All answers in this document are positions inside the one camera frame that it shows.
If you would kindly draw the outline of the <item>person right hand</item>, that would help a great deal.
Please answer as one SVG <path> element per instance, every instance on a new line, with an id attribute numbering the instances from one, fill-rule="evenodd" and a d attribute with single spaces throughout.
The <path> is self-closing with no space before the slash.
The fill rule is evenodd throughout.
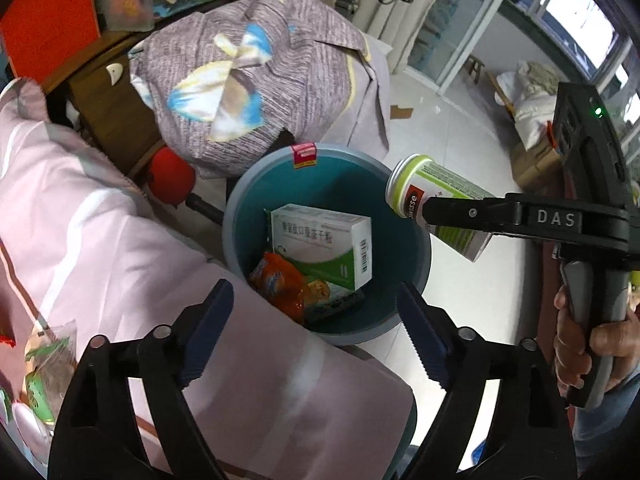
<path id="1" fill-rule="evenodd" d="M 608 323 L 594 328 L 586 339 L 582 328 L 570 314 L 570 300 L 562 286 L 556 293 L 554 306 L 558 309 L 553 341 L 554 369 L 560 393 L 568 388 L 581 389 L 592 367 L 590 349 L 595 356 L 612 356 L 614 365 L 605 391 L 609 392 L 626 380 L 639 365 L 639 319 L 628 310 L 622 322 Z"/>

